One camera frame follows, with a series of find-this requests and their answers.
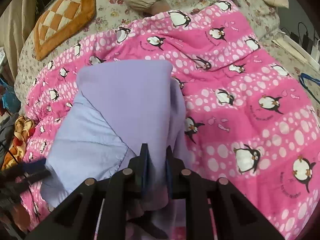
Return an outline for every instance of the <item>bed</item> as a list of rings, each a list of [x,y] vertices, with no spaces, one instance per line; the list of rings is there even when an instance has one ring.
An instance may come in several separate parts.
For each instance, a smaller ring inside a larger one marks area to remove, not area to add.
[[[106,29],[119,27],[121,24],[128,24],[133,20],[143,18],[132,9],[128,8],[123,0],[96,0],[97,14],[93,21],[85,26],[79,33],[75,34],[60,46],[54,49],[44,60],[36,60],[33,43],[33,32],[28,37],[18,63],[18,76],[15,81],[15,91],[20,101],[25,104],[26,96],[38,73],[54,58],[59,56],[69,47],[78,43],[80,40],[90,34],[101,32]],[[197,14],[201,9],[213,4],[217,0],[167,0],[172,9]],[[272,39],[280,37],[282,33],[279,31],[279,17],[276,9],[269,7],[262,0],[239,0],[240,11],[245,15],[255,35],[264,46],[264,48],[278,60],[296,79],[301,72],[305,72],[313,77],[319,78],[319,74],[311,67],[301,64],[293,56],[288,54],[283,49],[279,48],[272,42]],[[314,84],[308,84],[309,89],[315,96],[319,94],[319,87]],[[317,113],[319,108],[317,102],[310,96],[313,106]],[[33,192],[39,192],[39,185],[32,187]],[[35,202],[41,200],[40,195],[35,195]],[[34,213],[30,213],[33,225],[36,226],[37,219]]]

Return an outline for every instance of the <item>blanket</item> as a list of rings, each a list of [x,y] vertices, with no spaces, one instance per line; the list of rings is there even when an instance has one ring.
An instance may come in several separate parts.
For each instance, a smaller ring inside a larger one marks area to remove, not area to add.
[[[207,179],[227,177],[286,239],[294,239],[318,202],[320,125],[298,81],[268,55],[230,0],[194,16],[169,11],[136,20],[61,53],[28,94],[26,113],[38,126],[24,160],[48,154],[77,93],[79,69],[123,59],[172,63],[185,99],[193,170]],[[29,194],[22,196],[31,227],[37,224],[33,209],[40,219],[48,214],[40,187],[32,187],[37,208]]]

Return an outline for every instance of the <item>orange checkered cushion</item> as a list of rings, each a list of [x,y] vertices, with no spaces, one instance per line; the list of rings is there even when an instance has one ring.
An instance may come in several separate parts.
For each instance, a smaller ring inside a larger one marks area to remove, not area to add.
[[[42,60],[78,32],[95,14],[95,0],[57,0],[39,17],[34,29],[35,51]]]

